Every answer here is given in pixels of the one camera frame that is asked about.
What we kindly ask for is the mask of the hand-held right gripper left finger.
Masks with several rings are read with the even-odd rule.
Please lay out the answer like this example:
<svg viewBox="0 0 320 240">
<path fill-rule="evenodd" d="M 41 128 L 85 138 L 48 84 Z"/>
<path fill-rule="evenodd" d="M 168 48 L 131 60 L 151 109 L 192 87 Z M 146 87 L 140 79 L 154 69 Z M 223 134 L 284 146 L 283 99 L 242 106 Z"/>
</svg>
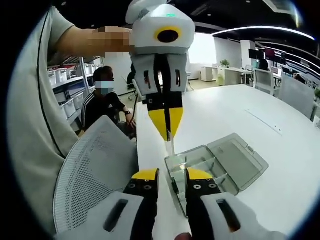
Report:
<svg viewBox="0 0 320 240">
<path fill-rule="evenodd" d="M 123 192 L 113 192 L 88 211 L 81 226 L 57 240 L 151 240 L 157 216 L 158 168 L 134 174 Z"/>
</svg>

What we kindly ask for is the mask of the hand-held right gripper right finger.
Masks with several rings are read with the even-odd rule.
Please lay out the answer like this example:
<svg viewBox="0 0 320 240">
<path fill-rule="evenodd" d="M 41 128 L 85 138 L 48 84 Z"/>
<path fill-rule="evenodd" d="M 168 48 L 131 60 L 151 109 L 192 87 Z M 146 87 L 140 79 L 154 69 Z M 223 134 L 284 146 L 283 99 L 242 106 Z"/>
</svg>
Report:
<svg viewBox="0 0 320 240">
<path fill-rule="evenodd" d="M 214 178 L 192 167 L 185 170 L 186 214 L 195 240 L 286 240 L 258 222 L 256 213 Z"/>
</svg>

